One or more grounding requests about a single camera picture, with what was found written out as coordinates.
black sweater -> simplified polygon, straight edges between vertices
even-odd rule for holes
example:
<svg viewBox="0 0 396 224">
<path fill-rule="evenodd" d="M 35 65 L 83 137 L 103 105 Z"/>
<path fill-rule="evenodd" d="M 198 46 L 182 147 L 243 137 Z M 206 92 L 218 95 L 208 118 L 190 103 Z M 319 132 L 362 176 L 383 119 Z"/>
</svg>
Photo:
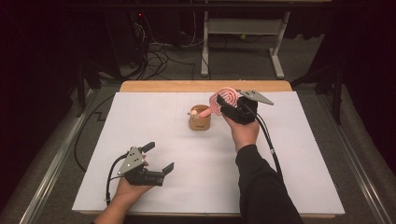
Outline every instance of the black sweater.
<svg viewBox="0 0 396 224">
<path fill-rule="evenodd" d="M 255 145 L 242 147 L 235 161 L 240 174 L 243 223 L 303 223 L 285 184 Z"/>
</svg>

red and white swirl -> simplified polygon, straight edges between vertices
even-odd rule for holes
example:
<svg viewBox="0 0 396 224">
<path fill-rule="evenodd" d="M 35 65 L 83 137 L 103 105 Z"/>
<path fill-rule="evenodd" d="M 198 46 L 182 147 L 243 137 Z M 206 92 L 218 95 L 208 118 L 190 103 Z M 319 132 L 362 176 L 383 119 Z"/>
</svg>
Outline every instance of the red and white swirl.
<svg viewBox="0 0 396 224">
<path fill-rule="evenodd" d="M 221 105 L 218 104 L 218 95 L 220 95 L 227 104 L 229 105 L 236 105 L 236 102 L 238 101 L 239 94 L 238 92 L 231 87 L 224 87 L 220 91 L 214 93 L 210 98 L 209 98 L 209 108 L 199 114 L 199 117 L 205 118 L 209 116 L 211 113 L 214 113 L 218 116 L 221 115 L 220 108 Z"/>
</svg>

brown cup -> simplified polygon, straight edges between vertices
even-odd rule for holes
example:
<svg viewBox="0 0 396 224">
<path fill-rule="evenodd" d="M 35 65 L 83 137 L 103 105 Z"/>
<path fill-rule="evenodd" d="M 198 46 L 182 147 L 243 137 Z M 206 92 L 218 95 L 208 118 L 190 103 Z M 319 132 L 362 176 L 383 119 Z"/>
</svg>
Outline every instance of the brown cup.
<svg viewBox="0 0 396 224">
<path fill-rule="evenodd" d="M 190 111 L 192 111 L 193 109 L 196 109 L 199 114 L 208 108 L 209 108 L 209 106 L 207 106 L 207 105 L 195 105 L 191 108 Z M 195 130 L 195 131 L 208 130 L 210 127 L 210 117 L 211 117 L 211 115 L 207 116 L 206 118 L 199 118 L 199 117 L 198 118 L 190 118 L 189 119 L 190 129 Z"/>
</svg>

